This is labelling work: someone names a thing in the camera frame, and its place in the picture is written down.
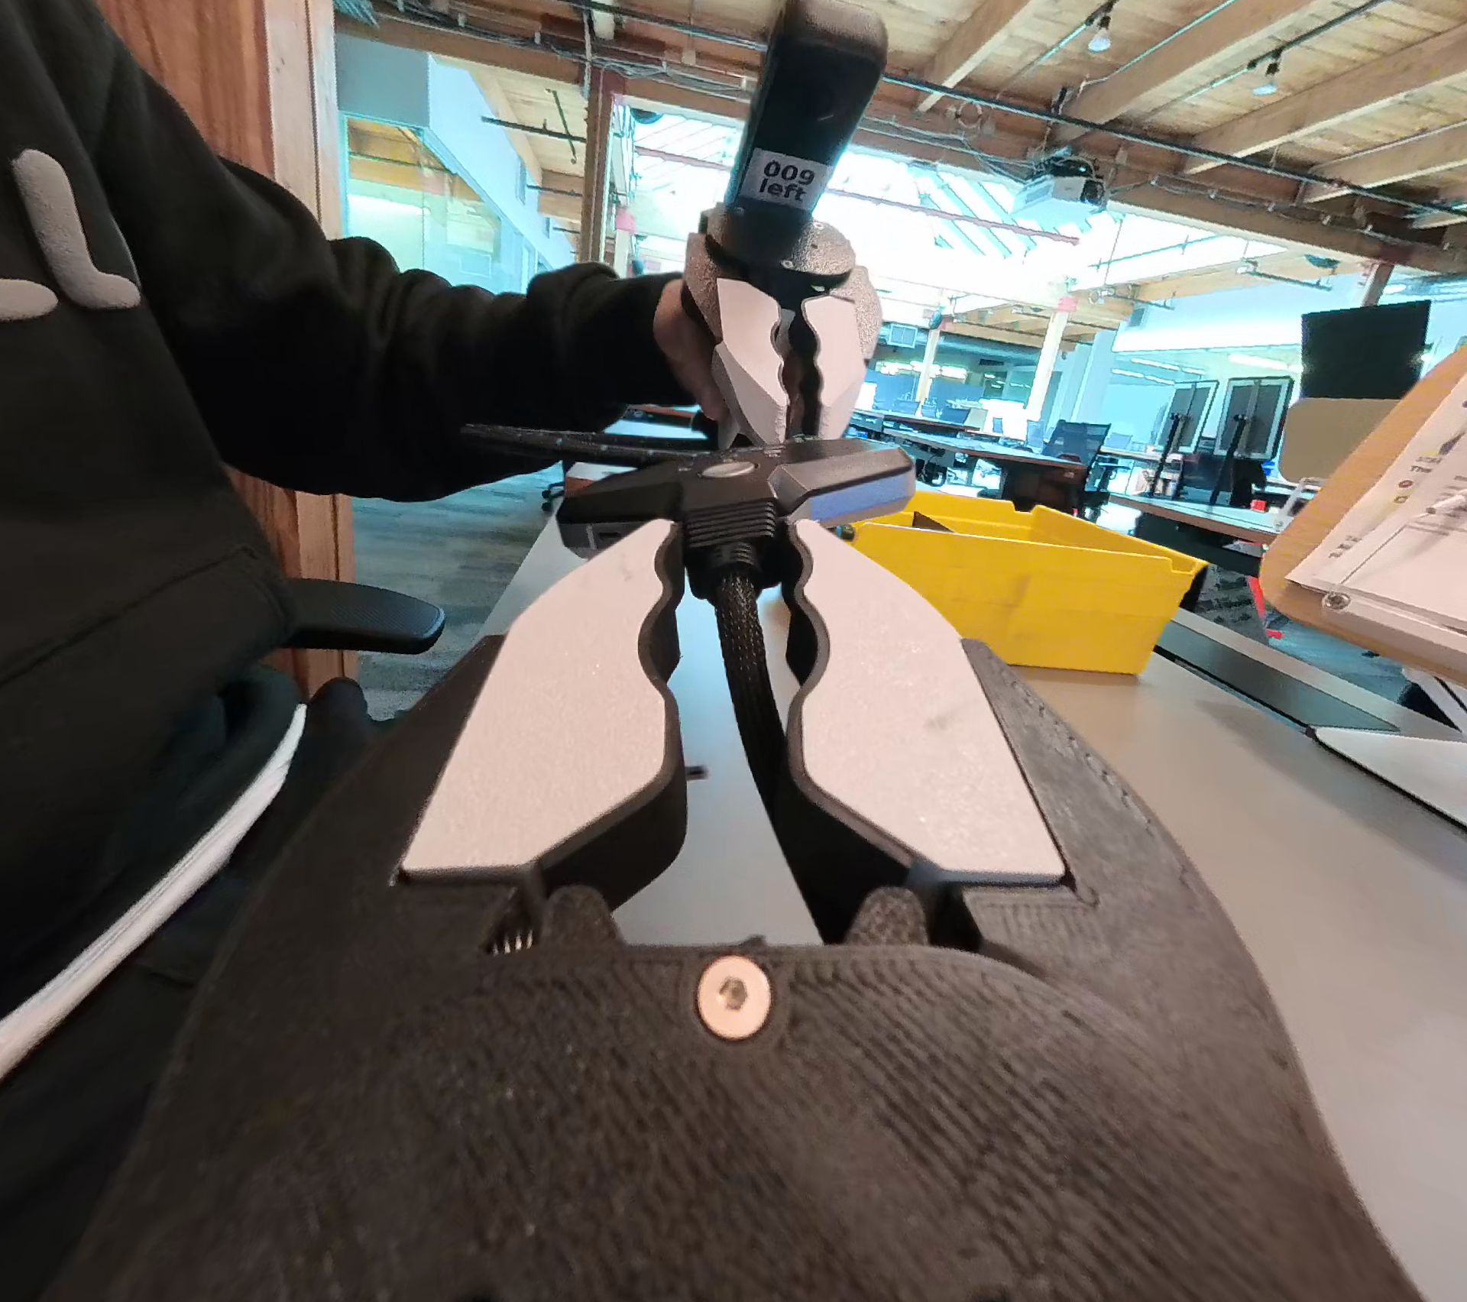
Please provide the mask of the black office chair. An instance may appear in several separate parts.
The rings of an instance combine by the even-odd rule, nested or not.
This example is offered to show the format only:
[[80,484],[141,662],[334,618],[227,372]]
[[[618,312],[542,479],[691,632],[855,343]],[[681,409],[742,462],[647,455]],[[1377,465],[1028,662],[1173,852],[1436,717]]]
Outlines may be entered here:
[[286,578],[283,598],[291,633],[260,658],[262,669],[288,665],[299,652],[419,658],[447,627],[445,612],[430,601],[357,581]]

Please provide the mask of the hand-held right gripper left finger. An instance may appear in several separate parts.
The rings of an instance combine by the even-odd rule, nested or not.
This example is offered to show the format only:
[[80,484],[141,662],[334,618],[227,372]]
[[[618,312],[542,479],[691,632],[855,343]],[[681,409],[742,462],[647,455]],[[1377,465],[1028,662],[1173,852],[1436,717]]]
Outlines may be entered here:
[[688,835],[671,678],[682,533],[636,528],[561,578],[499,641],[399,867],[416,886],[490,884],[539,908],[595,890],[618,910]]

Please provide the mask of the white ceiling projector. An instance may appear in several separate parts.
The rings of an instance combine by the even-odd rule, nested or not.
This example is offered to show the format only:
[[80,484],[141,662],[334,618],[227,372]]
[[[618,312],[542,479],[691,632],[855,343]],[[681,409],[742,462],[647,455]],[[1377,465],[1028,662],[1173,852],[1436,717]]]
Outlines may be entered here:
[[1012,216],[1028,227],[1057,230],[1107,212],[1110,193],[1095,163],[1080,157],[1055,158],[1015,193]]

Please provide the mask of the person's left hand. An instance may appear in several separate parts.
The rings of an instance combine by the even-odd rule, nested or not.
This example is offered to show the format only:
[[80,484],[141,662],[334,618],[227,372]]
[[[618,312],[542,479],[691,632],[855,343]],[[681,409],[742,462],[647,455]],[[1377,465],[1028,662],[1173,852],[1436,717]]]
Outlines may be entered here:
[[699,409],[717,427],[731,423],[725,392],[716,377],[717,342],[707,322],[691,309],[691,296],[682,276],[671,277],[659,294],[653,317],[653,340],[664,361],[670,387],[650,397],[656,407]]

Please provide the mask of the wooden pillar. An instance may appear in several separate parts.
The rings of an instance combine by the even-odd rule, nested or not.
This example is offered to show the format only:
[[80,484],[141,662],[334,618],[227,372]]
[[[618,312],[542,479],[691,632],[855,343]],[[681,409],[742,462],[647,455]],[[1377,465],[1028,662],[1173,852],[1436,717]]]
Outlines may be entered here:
[[94,0],[212,152],[344,235],[332,0]]

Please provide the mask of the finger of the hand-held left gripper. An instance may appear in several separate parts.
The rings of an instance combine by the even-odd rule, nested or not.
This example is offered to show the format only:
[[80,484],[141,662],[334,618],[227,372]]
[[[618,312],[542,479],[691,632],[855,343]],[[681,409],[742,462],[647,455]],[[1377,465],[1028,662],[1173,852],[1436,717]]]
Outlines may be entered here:
[[843,438],[869,372],[852,300],[823,296],[801,305],[800,366],[801,435],[817,441]]
[[746,282],[717,280],[713,381],[730,441],[782,447],[803,426],[803,361],[778,302]]

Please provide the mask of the person's dark trouser leg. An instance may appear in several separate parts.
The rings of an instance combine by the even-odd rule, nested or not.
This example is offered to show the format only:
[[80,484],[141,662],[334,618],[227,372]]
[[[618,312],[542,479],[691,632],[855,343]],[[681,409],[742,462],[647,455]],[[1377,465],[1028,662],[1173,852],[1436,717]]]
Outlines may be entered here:
[[248,893],[221,872],[2,1087],[2,1298],[39,1300],[132,1148]]

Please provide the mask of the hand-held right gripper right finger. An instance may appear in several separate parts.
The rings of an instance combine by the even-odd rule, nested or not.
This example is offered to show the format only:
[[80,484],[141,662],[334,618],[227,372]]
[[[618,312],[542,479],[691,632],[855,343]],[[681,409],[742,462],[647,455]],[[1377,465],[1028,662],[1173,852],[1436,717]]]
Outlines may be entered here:
[[966,890],[1058,890],[1069,867],[959,630],[835,533],[788,531],[782,853],[824,942],[881,890],[927,930]]

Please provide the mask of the black framed background monitor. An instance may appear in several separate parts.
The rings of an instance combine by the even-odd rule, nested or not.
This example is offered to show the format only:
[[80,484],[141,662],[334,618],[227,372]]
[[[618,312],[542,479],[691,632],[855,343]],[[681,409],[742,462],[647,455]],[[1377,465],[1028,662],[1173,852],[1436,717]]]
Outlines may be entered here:
[[1206,378],[1180,381],[1174,386],[1159,427],[1160,447],[1165,456],[1186,455],[1196,448],[1217,390],[1219,381]]
[[1226,383],[1216,448],[1235,461],[1277,459],[1297,383],[1290,375],[1237,377]]

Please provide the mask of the yellow plastic bin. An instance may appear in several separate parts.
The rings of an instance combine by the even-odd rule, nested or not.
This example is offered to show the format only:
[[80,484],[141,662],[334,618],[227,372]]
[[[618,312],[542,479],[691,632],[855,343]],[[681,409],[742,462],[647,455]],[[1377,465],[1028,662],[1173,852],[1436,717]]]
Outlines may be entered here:
[[1138,676],[1206,563],[1086,519],[919,491],[853,546],[1008,665]]

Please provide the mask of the person's black hoodie torso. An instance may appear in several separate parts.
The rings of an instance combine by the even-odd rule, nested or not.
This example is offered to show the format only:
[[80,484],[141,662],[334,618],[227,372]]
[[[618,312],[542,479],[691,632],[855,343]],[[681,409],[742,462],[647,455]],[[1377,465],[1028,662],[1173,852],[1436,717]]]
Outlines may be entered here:
[[248,309],[346,241],[212,151],[92,0],[4,0],[4,1081],[297,759],[288,691],[263,769],[222,768],[291,620],[208,407]]

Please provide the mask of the person's left forearm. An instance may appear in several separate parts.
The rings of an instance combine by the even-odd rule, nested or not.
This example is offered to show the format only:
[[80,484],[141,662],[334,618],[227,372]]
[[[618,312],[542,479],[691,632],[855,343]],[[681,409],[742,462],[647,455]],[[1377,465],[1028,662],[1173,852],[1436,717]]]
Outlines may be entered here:
[[344,241],[221,348],[207,409],[222,458],[276,487],[430,502],[511,474],[468,426],[594,433],[675,381],[653,338],[673,274],[580,264],[523,294],[403,271]]

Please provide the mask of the printed instruction sheet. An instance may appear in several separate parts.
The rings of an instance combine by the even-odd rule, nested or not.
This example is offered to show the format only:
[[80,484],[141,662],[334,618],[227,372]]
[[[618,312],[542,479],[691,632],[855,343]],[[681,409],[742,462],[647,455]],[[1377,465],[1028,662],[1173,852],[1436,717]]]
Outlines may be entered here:
[[1287,574],[1341,612],[1466,627],[1466,386],[1458,380]]

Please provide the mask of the black monitor screen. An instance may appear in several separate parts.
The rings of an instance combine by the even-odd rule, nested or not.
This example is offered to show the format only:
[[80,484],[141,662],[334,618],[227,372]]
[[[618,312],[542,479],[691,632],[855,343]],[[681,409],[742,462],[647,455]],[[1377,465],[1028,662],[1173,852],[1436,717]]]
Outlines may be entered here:
[[1304,401],[1403,400],[1422,380],[1431,305],[1425,300],[1319,311],[1300,322]]

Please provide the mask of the grey desk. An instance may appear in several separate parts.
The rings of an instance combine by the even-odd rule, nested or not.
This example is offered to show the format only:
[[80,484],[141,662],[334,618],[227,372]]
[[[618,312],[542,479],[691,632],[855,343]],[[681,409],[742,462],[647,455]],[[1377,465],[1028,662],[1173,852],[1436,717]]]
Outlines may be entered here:
[[[682,852],[615,921],[638,945],[811,945],[730,705],[713,609],[685,597],[670,688]],[[1243,939],[1352,1182],[1426,1300],[1466,1298],[1465,835],[1295,725],[1154,655],[1138,678],[1023,670],[1167,827]]]

